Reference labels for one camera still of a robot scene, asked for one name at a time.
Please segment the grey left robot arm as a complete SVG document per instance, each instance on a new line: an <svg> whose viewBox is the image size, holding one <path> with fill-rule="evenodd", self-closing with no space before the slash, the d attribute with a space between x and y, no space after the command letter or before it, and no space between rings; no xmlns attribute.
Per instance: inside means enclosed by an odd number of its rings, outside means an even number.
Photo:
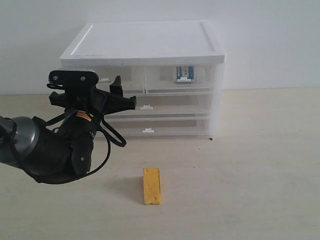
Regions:
<svg viewBox="0 0 320 240"><path fill-rule="evenodd" d="M109 91L97 88L92 70L53 70L47 87L49 101L63 113L44 120L37 116L0 119L0 161L21 169L37 183L62 185L95 173L91 168L96 134L109 146L124 147L126 140L105 121L105 116L137 105L135 96L124 97L120 76Z"/></svg>

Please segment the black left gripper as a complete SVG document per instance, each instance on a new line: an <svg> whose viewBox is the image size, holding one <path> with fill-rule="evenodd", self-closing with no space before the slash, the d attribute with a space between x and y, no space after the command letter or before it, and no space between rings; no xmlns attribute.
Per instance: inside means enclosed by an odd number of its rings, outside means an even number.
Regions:
<svg viewBox="0 0 320 240"><path fill-rule="evenodd" d="M52 92L49 101L53 106L87 111L93 115L110 115L136 109L137 97L124 97L120 75L109 85L109 90L107 92L96 87L66 89L64 93Z"/></svg>

